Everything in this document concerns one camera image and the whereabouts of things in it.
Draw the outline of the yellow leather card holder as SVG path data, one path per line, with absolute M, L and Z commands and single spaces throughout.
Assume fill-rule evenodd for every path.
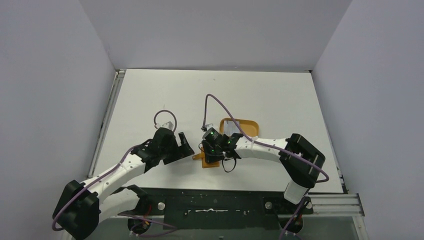
M 219 162 L 207 163 L 205 154 L 203 152 L 193 155 L 192 160 L 201 161 L 201 167 L 203 169 L 218 168 L 220 166 Z

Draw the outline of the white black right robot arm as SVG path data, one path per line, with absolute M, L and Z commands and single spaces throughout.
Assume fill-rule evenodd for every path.
M 208 129 L 201 141 L 206 162 L 254 158 L 282 164 L 291 180 L 287 184 L 282 209 L 289 214 L 301 207 L 301 200 L 318 183 L 326 157 L 298 133 L 288 138 L 265 139 L 242 133 L 228 136 Z

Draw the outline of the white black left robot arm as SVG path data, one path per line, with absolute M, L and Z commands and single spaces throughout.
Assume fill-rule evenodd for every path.
M 66 231 L 77 240 L 87 238 L 100 223 L 101 204 L 124 184 L 164 165 L 194 155 L 185 134 L 160 127 L 152 138 L 130 147 L 121 160 L 98 176 L 68 182 L 52 214 L 51 229 Z

